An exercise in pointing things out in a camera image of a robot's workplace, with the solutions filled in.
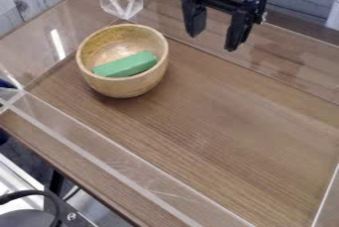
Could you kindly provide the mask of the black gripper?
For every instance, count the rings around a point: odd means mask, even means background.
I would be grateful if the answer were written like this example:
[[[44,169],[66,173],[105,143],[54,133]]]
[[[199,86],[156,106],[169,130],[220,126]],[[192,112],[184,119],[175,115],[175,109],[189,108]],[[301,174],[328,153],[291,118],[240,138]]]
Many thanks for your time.
[[[205,29],[207,7],[233,14],[227,31],[225,50],[233,52],[247,40],[253,23],[260,24],[265,18],[268,0],[180,0],[185,30],[195,38]]]

